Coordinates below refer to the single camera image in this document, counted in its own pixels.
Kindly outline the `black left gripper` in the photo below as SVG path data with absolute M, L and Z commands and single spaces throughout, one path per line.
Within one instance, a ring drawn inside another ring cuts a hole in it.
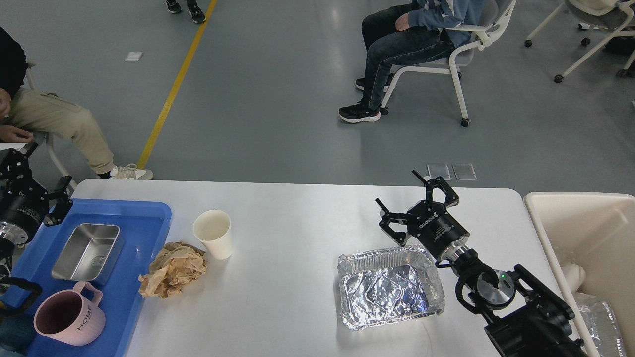
M 66 191 L 72 176 L 61 177 L 45 200 L 27 197 L 39 194 L 39 184 L 29 167 L 29 157 L 37 147 L 38 143 L 31 142 L 23 147 L 25 152 L 13 148 L 1 152 L 1 237 L 13 245 L 31 242 L 43 221 L 47 227 L 59 225 L 73 206 Z M 55 202 L 51 212 L 47 201 Z

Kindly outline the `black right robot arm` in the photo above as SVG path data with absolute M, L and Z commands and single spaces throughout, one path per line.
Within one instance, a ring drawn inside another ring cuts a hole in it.
M 415 176 L 426 196 L 405 213 L 391 212 L 378 200 L 382 230 L 401 247 L 416 238 L 436 267 L 452 269 L 458 302 L 483 316 L 486 335 L 502 357 L 584 357 L 583 339 L 571 338 L 573 309 L 522 265 L 504 271 L 482 262 L 466 246 L 469 232 L 447 211 L 458 204 L 458 194 L 442 176 Z

